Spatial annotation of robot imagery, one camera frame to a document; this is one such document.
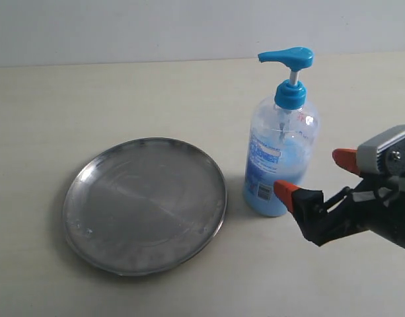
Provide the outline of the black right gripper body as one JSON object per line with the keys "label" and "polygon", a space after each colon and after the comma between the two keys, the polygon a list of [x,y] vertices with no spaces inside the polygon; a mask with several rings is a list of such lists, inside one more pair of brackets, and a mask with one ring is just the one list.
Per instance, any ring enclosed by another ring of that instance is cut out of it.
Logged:
{"label": "black right gripper body", "polygon": [[320,220],[316,245],[371,231],[405,249],[405,174],[364,178]]}

